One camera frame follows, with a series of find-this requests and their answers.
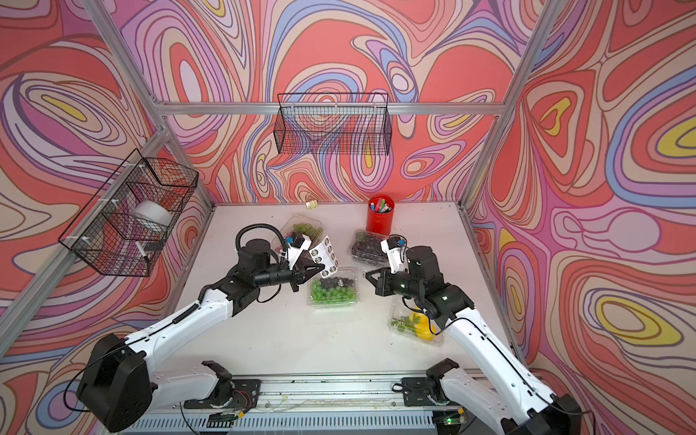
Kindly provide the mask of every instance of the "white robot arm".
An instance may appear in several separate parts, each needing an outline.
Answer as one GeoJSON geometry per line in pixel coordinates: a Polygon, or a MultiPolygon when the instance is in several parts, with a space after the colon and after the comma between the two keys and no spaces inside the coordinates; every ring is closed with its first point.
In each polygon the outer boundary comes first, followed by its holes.
{"type": "Polygon", "coordinates": [[[580,407],[569,395],[557,397],[504,345],[474,303],[456,285],[444,281],[437,257],[428,246],[406,248],[398,237],[382,241],[390,266],[367,272],[379,296],[413,299],[418,309],[459,343],[493,384],[485,388],[451,360],[427,371],[432,397],[470,409],[498,435],[579,434],[580,407]],[[406,265],[402,252],[406,251],[406,265]],[[533,427],[532,432],[516,432],[533,427]]]}
{"type": "MultiPolygon", "coordinates": [[[[157,368],[203,331],[258,300],[261,287],[289,283],[297,292],[300,284],[324,269],[323,264],[300,256],[310,246],[308,237],[293,234],[286,239],[267,224],[243,228],[235,244],[239,262],[220,281],[206,285],[198,300],[148,328],[122,339],[109,334],[94,346],[77,397],[110,432],[126,429],[148,409],[185,400],[197,399],[223,408],[231,400],[232,385],[230,374],[219,364],[204,361],[177,372],[158,372],[157,368]],[[263,239],[250,240],[241,247],[242,235],[255,228],[276,233],[283,247],[280,258],[263,239]]],[[[69,386],[63,401],[71,409],[65,398],[69,386]]]]}
{"type": "MultiPolygon", "coordinates": [[[[467,350],[497,391],[480,385],[447,359],[426,372],[429,395],[437,402],[452,401],[470,409],[498,435],[579,434],[582,413],[577,403],[568,395],[556,397],[515,359],[464,292],[445,283],[429,247],[409,248],[405,271],[401,255],[405,241],[399,241],[390,238],[386,246],[390,267],[365,277],[380,296],[399,294],[414,299],[441,332],[467,350]]],[[[286,240],[266,224],[242,229],[236,239],[239,263],[220,281],[206,285],[198,300],[123,339],[110,334],[97,342],[77,389],[79,400],[110,432],[126,429],[150,409],[185,400],[213,408],[228,406],[234,390],[231,375],[214,361],[176,372],[158,372],[157,368],[203,331],[257,300],[261,287],[289,283],[297,291],[299,284],[324,268],[299,255],[308,245],[306,237],[294,235],[286,240]],[[270,263],[273,254],[266,240],[254,239],[240,246],[242,235],[254,228],[276,233],[283,246],[279,261],[270,263]]],[[[65,395],[63,400],[68,406],[65,395]]]]}

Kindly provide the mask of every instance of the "white roll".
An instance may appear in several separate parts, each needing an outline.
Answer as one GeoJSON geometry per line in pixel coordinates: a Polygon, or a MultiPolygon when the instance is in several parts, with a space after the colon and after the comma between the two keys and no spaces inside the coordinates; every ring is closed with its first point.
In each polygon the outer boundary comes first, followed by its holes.
{"type": "Polygon", "coordinates": [[[131,214],[146,228],[163,232],[172,221],[172,214],[161,205],[145,200],[135,207],[131,214]]]}

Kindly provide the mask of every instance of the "red pen holder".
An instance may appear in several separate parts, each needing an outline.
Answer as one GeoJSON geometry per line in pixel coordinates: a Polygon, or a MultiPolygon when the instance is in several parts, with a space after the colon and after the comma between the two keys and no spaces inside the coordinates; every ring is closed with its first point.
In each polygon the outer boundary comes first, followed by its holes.
{"type": "Polygon", "coordinates": [[[383,234],[388,236],[391,233],[391,222],[394,219],[394,200],[389,198],[387,195],[376,195],[373,196],[369,202],[367,202],[367,226],[366,231],[376,232],[378,234],[383,234]],[[383,200],[390,210],[386,213],[377,213],[377,205],[380,200],[383,200]],[[374,204],[374,210],[370,209],[370,204],[374,204]]]}

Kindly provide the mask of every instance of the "black wire basket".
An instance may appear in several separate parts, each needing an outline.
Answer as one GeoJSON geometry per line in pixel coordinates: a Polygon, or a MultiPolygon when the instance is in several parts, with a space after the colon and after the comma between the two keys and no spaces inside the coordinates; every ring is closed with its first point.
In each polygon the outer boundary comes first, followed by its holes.
{"type": "Polygon", "coordinates": [[[119,170],[129,173],[110,198],[92,197],[58,241],[102,275],[150,276],[179,215],[198,185],[198,172],[170,159],[143,157],[135,164],[126,158],[104,183],[115,180],[119,170]],[[170,215],[168,225],[135,214],[143,201],[152,201],[170,215]],[[65,236],[76,220],[91,207],[101,207],[79,234],[65,236]]]}
{"type": "Polygon", "coordinates": [[[388,102],[385,93],[278,94],[278,153],[389,155],[388,102]]]}

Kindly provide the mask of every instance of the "colorful patterned wall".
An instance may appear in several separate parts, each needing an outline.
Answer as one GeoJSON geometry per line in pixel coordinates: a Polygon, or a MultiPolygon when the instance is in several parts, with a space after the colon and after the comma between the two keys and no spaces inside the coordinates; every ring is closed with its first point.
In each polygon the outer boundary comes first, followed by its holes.
{"type": "Polygon", "coordinates": [[[695,132],[696,3],[571,0],[469,204],[527,362],[597,434],[696,433],[695,132]]]}
{"type": "Polygon", "coordinates": [[[502,101],[537,20],[531,0],[109,2],[162,101],[273,102],[385,90],[400,102],[502,101]]]}
{"type": "Polygon", "coordinates": [[[278,155],[273,116],[171,116],[216,203],[456,200],[493,116],[414,116],[389,156],[278,155]]]}
{"type": "MultiPolygon", "coordinates": [[[[79,0],[0,1],[0,41],[1,315],[153,128],[79,0]]],[[[147,279],[71,268],[0,360],[0,434],[91,430],[91,414],[62,405],[65,382],[105,333],[158,318],[202,221],[194,196],[147,279]]]]}
{"type": "MultiPolygon", "coordinates": [[[[283,92],[389,93],[396,102],[502,101],[533,1],[115,3],[156,97],[273,102],[283,92]]],[[[492,117],[394,117],[389,157],[278,156],[271,116],[173,116],[215,202],[455,200],[492,117]]]]}

